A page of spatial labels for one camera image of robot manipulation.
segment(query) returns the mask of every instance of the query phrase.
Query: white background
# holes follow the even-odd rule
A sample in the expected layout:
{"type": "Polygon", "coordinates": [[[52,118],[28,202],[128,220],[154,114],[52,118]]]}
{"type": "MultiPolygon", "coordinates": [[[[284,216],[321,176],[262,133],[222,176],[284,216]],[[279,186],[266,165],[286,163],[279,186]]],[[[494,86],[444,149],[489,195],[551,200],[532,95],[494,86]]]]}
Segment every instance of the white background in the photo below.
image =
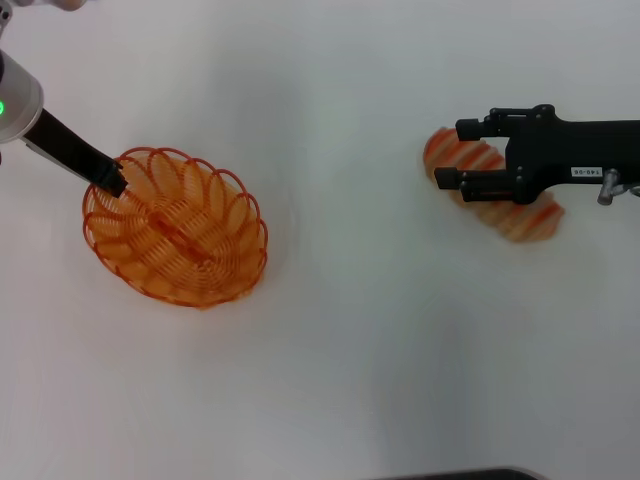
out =
{"type": "Polygon", "coordinates": [[[86,185],[0,167],[0,476],[355,480],[510,464],[638,476],[640,201],[554,189],[508,244],[424,178],[494,106],[640,118],[633,0],[99,0],[2,48],[103,151],[236,172],[270,229],[254,294],[140,296],[84,244],[86,185]]]}

